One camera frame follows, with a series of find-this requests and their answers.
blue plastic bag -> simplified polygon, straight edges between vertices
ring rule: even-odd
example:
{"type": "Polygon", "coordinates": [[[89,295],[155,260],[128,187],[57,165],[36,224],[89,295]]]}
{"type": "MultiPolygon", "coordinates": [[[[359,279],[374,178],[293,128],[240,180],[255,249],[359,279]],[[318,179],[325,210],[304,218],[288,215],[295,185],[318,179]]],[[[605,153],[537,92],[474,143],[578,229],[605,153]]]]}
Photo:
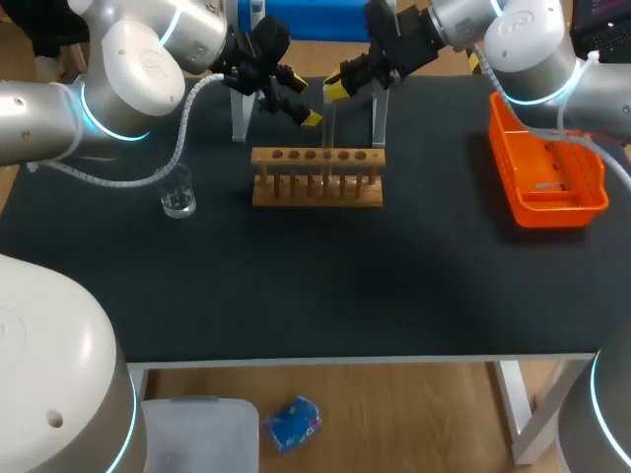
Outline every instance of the blue plastic bag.
{"type": "Polygon", "coordinates": [[[278,414],[265,419],[263,428],[272,437],[278,450],[286,453],[312,436],[321,423],[316,405],[298,396],[278,414]]]}

white plastic container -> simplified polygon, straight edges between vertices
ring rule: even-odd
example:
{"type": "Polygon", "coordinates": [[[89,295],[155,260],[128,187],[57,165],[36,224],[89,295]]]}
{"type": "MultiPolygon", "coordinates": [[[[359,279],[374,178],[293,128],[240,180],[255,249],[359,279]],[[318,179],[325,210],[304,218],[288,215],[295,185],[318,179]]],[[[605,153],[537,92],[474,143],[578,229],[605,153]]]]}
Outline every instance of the white plastic container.
{"type": "Polygon", "coordinates": [[[240,399],[144,401],[147,473],[257,473],[258,412],[240,399]]]}

white table frame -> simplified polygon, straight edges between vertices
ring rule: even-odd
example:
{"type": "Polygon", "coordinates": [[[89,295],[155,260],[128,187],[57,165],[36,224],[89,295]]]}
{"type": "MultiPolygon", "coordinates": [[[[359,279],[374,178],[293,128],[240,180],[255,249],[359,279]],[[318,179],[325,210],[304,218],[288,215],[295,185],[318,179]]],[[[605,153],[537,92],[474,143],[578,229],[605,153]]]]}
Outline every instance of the white table frame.
{"type": "Polygon", "coordinates": [[[149,370],[189,368],[280,367],[310,365],[369,365],[401,363],[493,363],[502,403],[511,431],[511,450],[516,465],[532,465],[555,441],[561,403],[583,368],[595,354],[461,356],[461,357],[339,357],[271,360],[226,360],[206,362],[129,363],[140,399],[145,397],[149,370]],[[537,408],[530,410],[519,361],[559,360],[561,364],[550,379],[545,395],[537,398],[537,408]]]}

blue light ring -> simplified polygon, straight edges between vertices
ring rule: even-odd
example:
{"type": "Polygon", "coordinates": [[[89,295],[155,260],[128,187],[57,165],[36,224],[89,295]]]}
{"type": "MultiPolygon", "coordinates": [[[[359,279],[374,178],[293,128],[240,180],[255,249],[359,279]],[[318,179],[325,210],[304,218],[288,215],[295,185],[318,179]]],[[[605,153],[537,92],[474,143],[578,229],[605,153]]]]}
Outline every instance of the blue light ring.
{"type": "Polygon", "coordinates": [[[179,17],[181,17],[180,7],[178,7],[177,10],[175,10],[174,17],[171,19],[171,23],[169,24],[169,27],[167,28],[163,36],[160,38],[160,45],[164,46],[169,40],[169,38],[171,37],[171,35],[174,33],[175,27],[177,26],[177,22],[179,21],[179,17]]]}
{"type": "Polygon", "coordinates": [[[131,425],[129,426],[129,431],[127,432],[127,437],[125,438],[125,442],[123,443],[122,447],[120,448],[120,452],[118,453],[118,455],[116,456],[114,461],[111,463],[109,468],[105,471],[105,473],[112,473],[116,469],[116,466],[118,466],[118,463],[120,463],[120,459],[122,458],[122,455],[125,453],[125,450],[129,446],[129,442],[131,441],[131,437],[132,437],[133,432],[134,432],[134,426],[136,425],[136,414],[137,414],[137,409],[138,409],[138,398],[136,397],[136,387],[134,386],[134,380],[132,379],[131,374],[129,375],[129,380],[131,381],[131,396],[132,396],[132,401],[131,402],[134,405],[133,413],[131,415],[131,425]]]}
{"type": "Polygon", "coordinates": [[[495,14],[499,17],[502,15],[502,9],[500,8],[500,4],[497,0],[491,0],[491,5],[493,5],[493,10],[495,10],[495,14]]]}
{"type": "Polygon", "coordinates": [[[600,356],[600,352],[598,352],[596,354],[596,357],[594,358],[594,364],[592,365],[592,373],[590,376],[590,393],[592,395],[592,405],[594,406],[596,419],[598,420],[598,423],[600,424],[600,428],[602,429],[604,436],[607,438],[607,440],[609,440],[609,443],[611,444],[615,452],[618,454],[618,456],[620,456],[620,458],[627,464],[627,466],[631,468],[631,458],[629,458],[629,455],[626,454],[626,452],[620,446],[620,443],[618,443],[618,441],[615,439],[615,437],[609,430],[609,427],[607,426],[606,422],[604,421],[604,417],[602,416],[602,413],[600,412],[600,407],[598,406],[598,401],[596,399],[596,364],[598,362],[599,356],[600,356]]]}
{"type": "Polygon", "coordinates": [[[516,103],[517,105],[539,105],[542,103],[546,103],[547,101],[551,101],[552,99],[556,99],[564,92],[576,87],[577,83],[579,82],[580,77],[581,77],[581,61],[577,59],[576,64],[574,66],[574,72],[572,73],[572,77],[568,79],[568,82],[566,82],[561,89],[550,94],[549,96],[544,97],[543,99],[537,99],[535,101],[518,101],[517,99],[513,99],[506,93],[504,93],[504,95],[509,101],[511,101],[512,103],[516,103]]]}
{"type": "Polygon", "coordinates": [[[90,118],[90,121],[97,128],[103,131],[103,133],[105,133],[108,136],[111,136],[112,138],[115,138],[121,141],[140,141],[144,138],[147,138],[147,136],[149,136],[149,132],[145,133],[142,136],[123,136],[123,135],[119,135],[118,133],[114,133],[113,131],[101,125],[101,123],[95,118],[95,116],[92,115],[92,112],[90,111],[90,109],[88,108],[88,104],[86,103],[86,85],[85,84],[81,87],[81,105],[83,106],[83,110],[86,112],[86,115],[88,115],[88,118],[90,118]]]}

white cable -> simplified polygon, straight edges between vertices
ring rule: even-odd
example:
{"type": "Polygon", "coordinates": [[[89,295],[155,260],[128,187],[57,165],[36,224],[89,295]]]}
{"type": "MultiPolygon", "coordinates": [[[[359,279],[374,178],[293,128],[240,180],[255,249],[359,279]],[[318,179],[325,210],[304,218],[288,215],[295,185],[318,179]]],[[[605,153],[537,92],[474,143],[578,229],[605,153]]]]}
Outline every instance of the white cable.
{"type": "Polygon", "coordinates": [[[211,74],[201,79],[191,89],[191,91],[188,93],[188,96],[186,96],[184,110],[182,111],[181,119],[179,121],[179,131],[177,132],[177,142],[175,143],[174,153],[168,163],[166,163],[162,168],[159,168],[155,174],[149,177],[138,180],[108,180],[89,175],[81,170],[71,168],[58,162],[47,162],[43,164],[50,168],[60,170],[61,172],[72,175],[73,177],[85,180],[86,182],[90,182],[91,184],[99,185],[101,187],[131,188],[153,184],[154,182],[157,182],[167,176],[169,172],[171,172],[179,162],[179,158],[181,157],[181,153],[184,149],[184,140],[186,139],[186,129],[188,128],[188,115],[190,114],[190,109],[193,105],[193,101],[197,97],[197,94],[199,94],[199,91],[201,91],[208,84],[211,84],[213,82],[220,82],[223,80],[223,74],[211,74]]]}
{"type": "MultiPolygon", "coordinates": [[[[488,60],[486,59],[486,56],[484,56],[484,54],[482,53],[480,48],[477,47],[477,45],[473,45],[473,51],[475,52],[475,54],[477,54],[477,57],[480,60],[480,64],[482,65],[482,69],[484,70],[484,74],[486,74],[486,76],[488,76],[488,78],[491,80],[491,83],[493,84],[493,87],[495,87],[497,92],[500,94],[500,97],[502,98],[502,100],[504,101],[506,106],[509,108],[509,110],[511,111],[513,116],[517,119],[517,121],[527,131],[532,133],[534,136],[536,136],[538,138],[541,138],[542,140],[547,140],[547,141],[568,141],[570,143],[575,143],[575,144],[581,145],[581,146],[583,146],[585,148],[588,148],[589,150],[593,151],[594,153],[596,153],[597,155],[599,155],[602,158],[604,163],[606,165],[608,165],[611,168],[611,170],[613,170],[613,172],[615,172],[615,174],[620,178],[620,180],[622,180],[622,183],[631,192],[631,176],[626,171],[626,169],[613,156],[611,156],[608,153],[607,150],[604,150],[602,147],[600,147],[596,143],[588,140],[587,138],[585,138],[583,136],[568,135],[568,136],[565,136],[565,138],[564,138],[565,128],[563,126],[563,115],[564,115],[565,107],[563,109],[563,113],[557,114],[557,125],[559,124],[559,116],[560,116],[560,127],[559,127],[558,130],[549,129],[549,128],[532,128],[530,126],[524,125],[522,123],[522,121],[520,120],[520,118],[515,113],[515,111],[513,110],[513,107],[511,106],[511,103],[506,98],[506,94],[504,93],[504,89],[502,88],[502,85],[500,84],[500,81],[498,81],[497,76],[493,72],[493,69],[491,68],[491,65],[489,64],[488,60]]],[[[590,60],[592,60],[590,65],[593,64],[594,62],[597,62],[597,56],[596,55],[591,55],[591,56],[588,56],[588,57],[589,57],[588,62],[590,60]]],[[[587,67],[584,66],[581,75],[583,75],[583,73],[585,72],[586,69],[587,69],[587,67]]],[[[573,89],[575,89],[577,87],[577,85],[578,85],[578,82],[575,83],[573,89]]],[[[564,100],[564,103],[562,103],[562,104],[567,104],[568,100],[569,100],[569,98],[566,98],[564,100]]]]}

